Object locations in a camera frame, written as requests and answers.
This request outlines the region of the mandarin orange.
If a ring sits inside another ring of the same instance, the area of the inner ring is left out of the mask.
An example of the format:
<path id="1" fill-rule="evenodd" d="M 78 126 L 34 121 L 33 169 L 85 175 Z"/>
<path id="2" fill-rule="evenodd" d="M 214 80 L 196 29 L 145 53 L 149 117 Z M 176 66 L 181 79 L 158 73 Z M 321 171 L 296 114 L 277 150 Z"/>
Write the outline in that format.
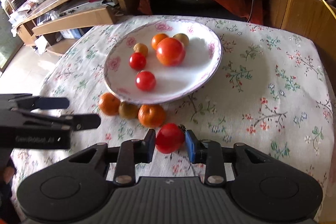
<path id="1" fill-rule="evenodd" d="M 120 103 L 112 93 L 104 93 L 99 98 L 98 106 L 105 115 L 115 116 L 118 115 Z"/>
<path id="2" fill-rule="evenodd" d="M 140 124 L 148 128 L 157 128 L 166 120 L 166 112 L 160 105 L 142 105 L 138 112 Z"/>

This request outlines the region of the brown longan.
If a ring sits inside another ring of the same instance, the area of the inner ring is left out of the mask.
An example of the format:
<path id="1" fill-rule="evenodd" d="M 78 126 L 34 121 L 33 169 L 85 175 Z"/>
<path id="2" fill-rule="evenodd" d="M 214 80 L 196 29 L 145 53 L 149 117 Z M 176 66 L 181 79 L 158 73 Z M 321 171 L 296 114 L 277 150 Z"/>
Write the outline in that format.
<path id="1" fill-rule="evenodd" d="M 127 102 L 121 102 L 118 108 L 119 116 L 123 119 L 136 119 L 138 117 L 138 111 L 138 106 Z"/>
<path id="2" fill-rule="evenodd" d="M 190 41 L 186 34 L 183 34 L 183 33 L 175 34 L 173 38 L 179 40 L 185 47 L 189 45 Z"/>
<path id="3" fill-rule="evenodd" d="M 148 54 L 148 47 L 145 44 L 142 43 L 137 43 L 134 45 L 133 50 L 135 53 L 140 53 L 142 54 L 144 57 L 147 56 Z"/>

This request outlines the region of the small red tomato front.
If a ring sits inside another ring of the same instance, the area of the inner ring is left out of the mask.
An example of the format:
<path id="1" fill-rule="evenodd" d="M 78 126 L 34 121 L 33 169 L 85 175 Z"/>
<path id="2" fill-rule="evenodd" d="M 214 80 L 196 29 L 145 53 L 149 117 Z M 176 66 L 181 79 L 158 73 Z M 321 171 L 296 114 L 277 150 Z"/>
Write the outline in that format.
<path id="1" fill-rule="evenodd" d="M 149 71 L 141 71 L 137 73 L 135 84 L 139 90 L 149 92 L 155 88 L 156 78 L 154 74 Z"/>

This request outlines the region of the small red tomato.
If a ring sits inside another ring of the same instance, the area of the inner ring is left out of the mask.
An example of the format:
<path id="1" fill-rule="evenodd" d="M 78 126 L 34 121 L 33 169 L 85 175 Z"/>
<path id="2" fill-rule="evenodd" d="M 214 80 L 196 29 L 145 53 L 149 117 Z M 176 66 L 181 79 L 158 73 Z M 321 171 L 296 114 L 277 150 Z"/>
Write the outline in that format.
<path id="1" fill-rule="evenodd" d="M 135 84 L 139 90 L 149 92 L 155 88 L 156 78 L 154 74 L 149 71 L 141 71 L 137 73 Z"/>
<path id="2" fill-rule="evenodd" d="M 141 71 L 146 66 L 146 57 L 139 52 L 133 53 L 129 59 L 129 65 L 136 71 Z"/>

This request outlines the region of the floral white plate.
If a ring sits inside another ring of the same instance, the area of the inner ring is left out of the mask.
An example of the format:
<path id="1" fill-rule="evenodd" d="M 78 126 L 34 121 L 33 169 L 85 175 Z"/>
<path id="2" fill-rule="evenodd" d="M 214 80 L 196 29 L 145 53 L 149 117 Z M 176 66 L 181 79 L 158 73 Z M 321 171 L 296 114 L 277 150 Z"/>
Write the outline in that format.
<path id="1" fill-rule="evenodd" d="M 112 47 L 104 64 L 104 81 L 119 100 L 135 105 L 175 101 L 213 77 L 222 53 L 217 34 L 199 22 L 147 23 Z"/>

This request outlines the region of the floral tablecloth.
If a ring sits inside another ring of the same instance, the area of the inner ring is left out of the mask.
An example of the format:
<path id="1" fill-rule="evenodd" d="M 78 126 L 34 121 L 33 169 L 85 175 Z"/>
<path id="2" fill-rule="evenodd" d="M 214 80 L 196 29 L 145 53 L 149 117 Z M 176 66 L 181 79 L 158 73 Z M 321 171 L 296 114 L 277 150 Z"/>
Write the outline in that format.
<path id="1" fill-rule="evenodd" d="M 198 90 L 159 104 L 162 126 L 175 123 L 197 139 L 218 142 L 226 182 L 204 184 L 206 166 L 189 162 L 186 143 L 154 149 L 135 165 L 135 184 L 115 184 L 122 142 L 144 139 L 138 118 L 105 115 L 99 98 L 111 93 L 104 64 L 128 32 L 161 20 L 199 22 L 217 34 L 220 65 Z M 96 26 L 61 58 L 42 94 L 67 97 L 75 112 L 101 124 L 73 132 L 70 147 L 34 151 L 51 157 L 17 188 L 27 223 L 314 223 L 325 195 L 334 148 L 331 91 L 314 44 L 287 31 L 251 23 L 180 16 L 123 17 Z"/>

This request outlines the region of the small red tomato left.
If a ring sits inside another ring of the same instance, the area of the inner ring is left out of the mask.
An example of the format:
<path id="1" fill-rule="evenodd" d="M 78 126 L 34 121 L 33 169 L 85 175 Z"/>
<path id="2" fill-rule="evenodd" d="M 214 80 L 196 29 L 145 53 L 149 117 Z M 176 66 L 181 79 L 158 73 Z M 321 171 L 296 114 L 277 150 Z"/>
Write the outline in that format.
<path id="1" fill-rule="evenodd" d="M 139 52 L 133 53 L 129 59 L 129 65 L 136 71 L 141 71 L 146 66 L 146 57 Z"/>

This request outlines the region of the large red tomato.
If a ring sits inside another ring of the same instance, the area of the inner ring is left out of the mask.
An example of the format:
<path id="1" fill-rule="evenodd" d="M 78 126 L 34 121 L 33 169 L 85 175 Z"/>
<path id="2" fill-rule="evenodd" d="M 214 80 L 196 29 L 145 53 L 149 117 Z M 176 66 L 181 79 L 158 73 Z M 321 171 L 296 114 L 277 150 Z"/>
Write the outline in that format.
<path id="1" fill-rule="evenodd" d="M 185 46 L 175 38 L 165 38 L 157 46 L 156 57 L 167 67 L 180 65 L 185 59 Z"/>

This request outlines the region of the small orange in plate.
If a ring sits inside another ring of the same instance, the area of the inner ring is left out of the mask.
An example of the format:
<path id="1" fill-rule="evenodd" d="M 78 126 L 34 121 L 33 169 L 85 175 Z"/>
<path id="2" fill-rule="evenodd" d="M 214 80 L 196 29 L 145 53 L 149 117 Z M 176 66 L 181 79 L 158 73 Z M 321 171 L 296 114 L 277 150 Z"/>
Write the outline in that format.
<path id="1" fill-rule="evenodd" d="M 153 36 L 152 40 L 151 40 L 151 47 L 156 51 L 157 50 L 157 46 L 158 44 L 165 38 L 168 38 L 169 36 L 167 34 L 156 34 Z"/>

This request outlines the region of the white set-top box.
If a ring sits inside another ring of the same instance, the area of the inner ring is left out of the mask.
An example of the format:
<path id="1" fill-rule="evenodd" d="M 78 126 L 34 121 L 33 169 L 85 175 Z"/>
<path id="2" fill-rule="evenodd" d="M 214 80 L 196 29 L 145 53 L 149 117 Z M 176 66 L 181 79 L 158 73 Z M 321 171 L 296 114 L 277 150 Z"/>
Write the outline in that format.
<path id="1" fill-rule="evenodd" d="M 76 14 L 82 11 L 99 9 L 105 6 L 114 7 L 118 5 L 118 0 L 71 0 L 59 6 L 57 12 L 60 17 Z"/>

